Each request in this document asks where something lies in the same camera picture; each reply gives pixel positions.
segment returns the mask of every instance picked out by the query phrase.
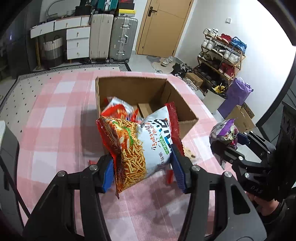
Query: white suitcase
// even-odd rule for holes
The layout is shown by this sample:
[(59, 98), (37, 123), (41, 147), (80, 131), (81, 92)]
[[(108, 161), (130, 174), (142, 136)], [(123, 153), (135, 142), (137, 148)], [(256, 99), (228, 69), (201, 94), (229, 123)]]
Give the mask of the white suitcase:
[(112, 14), (94, 14), (92, 16), (89, 40), (90, 59), (108, 58), (113, 17)]

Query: gift bag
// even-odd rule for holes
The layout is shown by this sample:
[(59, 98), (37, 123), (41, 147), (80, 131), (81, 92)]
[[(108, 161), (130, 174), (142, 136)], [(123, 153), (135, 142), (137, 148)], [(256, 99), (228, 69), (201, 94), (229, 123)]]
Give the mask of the gift bag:
[(251, 86), (241, 77), (235, 78), (226, 92), (227, 99), (218, 108), (219, 113), (223, 118), (226, 118), (234, 107), (237, 105), (243, 105), (244, 101), (252, 91), (253, 89)]

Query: door handle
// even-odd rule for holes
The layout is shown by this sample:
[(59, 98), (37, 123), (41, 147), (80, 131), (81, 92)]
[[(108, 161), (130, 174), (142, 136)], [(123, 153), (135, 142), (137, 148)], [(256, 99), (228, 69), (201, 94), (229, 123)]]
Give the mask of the door handle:
[(151, 13), (152, 12), (157, 12), (156, 10), (153, 10), (153, 7), (150, 7), (150, 9), (149, 9), (149, 13), (148, 13), (148, 17), (150, 17), (151, 16)]

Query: suitcase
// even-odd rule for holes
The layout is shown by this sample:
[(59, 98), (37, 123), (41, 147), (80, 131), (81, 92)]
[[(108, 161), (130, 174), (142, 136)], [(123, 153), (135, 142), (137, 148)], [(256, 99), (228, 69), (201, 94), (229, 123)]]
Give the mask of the suitcase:
[(94, 14), (92, 16), (89, 37), (90, 59), (108, 58), (112, 24), (112, 14)]
[(138, 20), (135, 18), (114, 18), (109, 49), (111, 63), (113, 60), (129, 62), (137, 26)]
[(98, 9), (104, 12), (117, 9), (118, 0), (99, 0)]
[(133, 10), (135, 8), (134, 3), (128, 3), (128, 2), (119, 2), (118, 3), (118, 9), (131, 9)]

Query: door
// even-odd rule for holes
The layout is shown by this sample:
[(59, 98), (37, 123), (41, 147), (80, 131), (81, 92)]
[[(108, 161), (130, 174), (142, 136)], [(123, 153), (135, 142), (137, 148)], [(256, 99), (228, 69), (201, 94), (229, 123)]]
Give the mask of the door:
[(137, 53), (167, 58), (179, 43), (192, 0), (149, 1)]

